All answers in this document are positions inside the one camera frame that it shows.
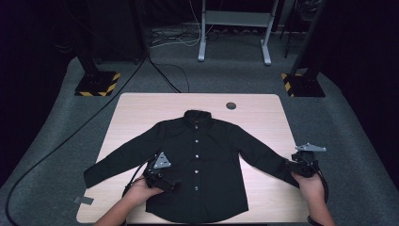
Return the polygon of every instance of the gray tape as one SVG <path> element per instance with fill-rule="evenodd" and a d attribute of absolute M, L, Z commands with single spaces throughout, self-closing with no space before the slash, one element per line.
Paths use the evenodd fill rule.
<path fill-rule="evenodd" d="M 92 198 L 78 197 L 78 196 L 76 196 L 76 198 L 73 200 L 73 202 L 75 202 L 77 204 L 83 203 L 83 204 L 88 204 L 88 205 L 91 205 L 93 203 L 93 201 L 94 201 L 94 199 L 92 199 Z"/>

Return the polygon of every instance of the shirt collar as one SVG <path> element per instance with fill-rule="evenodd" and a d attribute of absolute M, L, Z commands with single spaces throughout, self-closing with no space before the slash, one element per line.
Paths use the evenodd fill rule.
<path fill-rule="evenodd" d="M 199 128 L 212 124 L 212 115 L 207 111 L 187 110 L 184 113 L 184 121 L 188 126 L 198 126 Z"/>

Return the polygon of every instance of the human arm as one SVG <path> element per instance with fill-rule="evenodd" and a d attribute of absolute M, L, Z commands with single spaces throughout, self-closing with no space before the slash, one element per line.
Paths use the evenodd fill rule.
<path fill-rule="evenodd" d="M 111 226 L 121 225 L 126 220 L 130 211 L 141 203 L 145 202 L 149 197 L 162 193 L 163 191 L 157 187 L 148 188 L 143 177 L 139 177 L 132 184 L 128 192 L 115 203 L 97 222 L 95 226 Z"/>
<path fill-rule="evenodd" d="M 299 183 L 299 189 L 308 205 L 311 219 L 325 226 L 335 225 L 325 203 L 325 190 L 319 175 L 315 173 L 312 177 L 306 178 L 293 172 L 292 174 Z"/>

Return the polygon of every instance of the black shirt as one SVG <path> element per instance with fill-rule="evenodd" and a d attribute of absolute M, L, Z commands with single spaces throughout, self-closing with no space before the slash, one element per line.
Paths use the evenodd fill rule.
<path fill-rule="evenodd" d="M 97 185 L 161 152 L 171 163 L 164 176 L 181 182 L 172 192 L 149 198 L 146 211 L 173 222 L 217 222 L 248 210 L 239 154 L 251 166 L 298 186 L 285 158 L 238 125 L 197 110 L 160 121 L 121 145 L 85 171 L 86 185 Z"/>

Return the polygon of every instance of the table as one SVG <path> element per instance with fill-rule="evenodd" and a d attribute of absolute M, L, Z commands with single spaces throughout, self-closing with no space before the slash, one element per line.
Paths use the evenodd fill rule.
<path fill-rule="evenodd" d="M 216 11 L 206 9 L 206 0 L 202 0 L 202 18 L 201 18 L 201 32 L 199 45 L 199 61 L 205 60 L 206 50 L 206 30 L 207 24 L 221 24 L 221 25 L 241 25 L 241 26 L 258 26 L 267 27 L 264 34 L 264 39 L 261 40 L 261 47 L 263 53 L 263 62 L 266 66 L 270 66 L 272 61 L 270 58 L 267 43 L 269 41 L 272 25 L 276 17 L 276 9 L 279 0 L 274 0 L 273 7 L 269 13 L 261 12 L 241 12 L 241 11 Z"/>
<path fill-rule="evenodd" d="M 227 103 L 235 103 L 231 110 Z M 295 142 L 284 110 L 273 94 L 123 93 L 104 138 L 97 162 L 121 144 L 159 121 L 180 118 L 188 109 L 209 111 L 213 118 L 241 126 L 276 153 L 291 159 Z M 221 223 L 306 222 L 309 214 L 299 189 L 254 169 L 240 158 L 249 211 Z M 136 169 L 109 178 L 86 190 L 91 205 L 81 203 L 77 220 L 92 223 L 117 200 Z M 169 223 L 145 212 L 145 203 L 134 209 L 128 223 Z"/>

